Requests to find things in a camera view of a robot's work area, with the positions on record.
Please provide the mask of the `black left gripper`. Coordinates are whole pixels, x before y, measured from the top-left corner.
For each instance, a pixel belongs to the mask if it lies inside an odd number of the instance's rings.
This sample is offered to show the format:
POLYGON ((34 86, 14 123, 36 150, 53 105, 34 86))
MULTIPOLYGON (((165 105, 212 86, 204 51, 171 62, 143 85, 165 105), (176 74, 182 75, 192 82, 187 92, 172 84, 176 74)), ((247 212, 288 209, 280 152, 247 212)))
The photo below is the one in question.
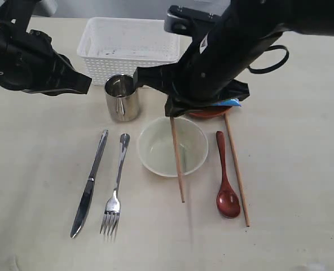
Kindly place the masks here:
POLYGON ((92 79, 77 72, 51 41, 44 32, 0 28, 0 86, 31 94, 87 94, 92 79))

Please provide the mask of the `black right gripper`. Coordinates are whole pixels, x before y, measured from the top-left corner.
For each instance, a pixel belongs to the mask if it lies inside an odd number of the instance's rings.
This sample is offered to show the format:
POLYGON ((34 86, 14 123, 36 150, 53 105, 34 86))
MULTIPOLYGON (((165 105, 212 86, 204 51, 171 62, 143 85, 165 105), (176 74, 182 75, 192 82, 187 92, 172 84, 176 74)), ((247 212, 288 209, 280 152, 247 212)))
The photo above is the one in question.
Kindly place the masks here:
POLYGON ((137 67, 135 88, 144 85, 167 94, 166 117, 203 111, 211 103, 238 96, 234 78, 264 53, 283 32, 276 18, 221 16, 217 22, 169 24, 170 32, 192 37, 177 64, 137 67))

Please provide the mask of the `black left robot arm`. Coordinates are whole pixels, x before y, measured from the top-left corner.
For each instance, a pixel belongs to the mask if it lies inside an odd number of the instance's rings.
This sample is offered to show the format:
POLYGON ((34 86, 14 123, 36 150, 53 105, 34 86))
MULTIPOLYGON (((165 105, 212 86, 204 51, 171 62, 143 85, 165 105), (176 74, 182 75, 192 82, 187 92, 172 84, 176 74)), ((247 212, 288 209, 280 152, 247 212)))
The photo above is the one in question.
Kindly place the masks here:
POLYGON ((52 47, 52 38, 28 29, 33 15, 52 16, 55 1, 7 0, 0 6, 0 86, 7 90, 57 96, 87 94, 91 78, 77 72, 52 47))

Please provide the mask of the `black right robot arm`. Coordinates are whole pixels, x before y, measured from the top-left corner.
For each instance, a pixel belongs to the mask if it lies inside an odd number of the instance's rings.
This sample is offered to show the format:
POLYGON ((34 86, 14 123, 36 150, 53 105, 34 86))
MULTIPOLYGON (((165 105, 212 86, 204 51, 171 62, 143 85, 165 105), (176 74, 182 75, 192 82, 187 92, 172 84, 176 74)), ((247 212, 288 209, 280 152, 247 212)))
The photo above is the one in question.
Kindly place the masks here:
POLYGON ((236 77, 277 49, 284 32, 334 36, 334 1, 231 1, 222 15, 172 5, 164 29, 191 44, 176 63, 138 67, 133 80, 166 94, 166 116, 178 117, 247 98, 248 85, 236 77))

